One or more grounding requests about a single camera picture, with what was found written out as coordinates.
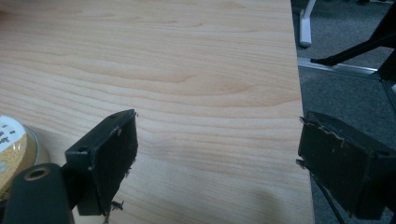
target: wood grain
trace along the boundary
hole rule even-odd
[[[111,223],[312,223],[292,29],[287,0],[1,0],[0,112],[62,164],[134,108]]]

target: gray carpet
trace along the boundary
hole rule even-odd
[[[312,46],[299,47],[299,14],[307,0],[292,0],[297,56],[325,58],[367,40],[388,11],[390,4],[356,1],[318,0],[311,15]],[[379,48],[344,63],[378,68],[391,49]],[[395,148],[396,118],[393,107],[378,80],[339,75],[310,68],[299,68],[303,108],[336,117],[378,141]],[[318,186],[312,181],[316,223],[338,223]],[[349,218],[338,205],[346,223],[389,223],[387,210],[379,221]]]

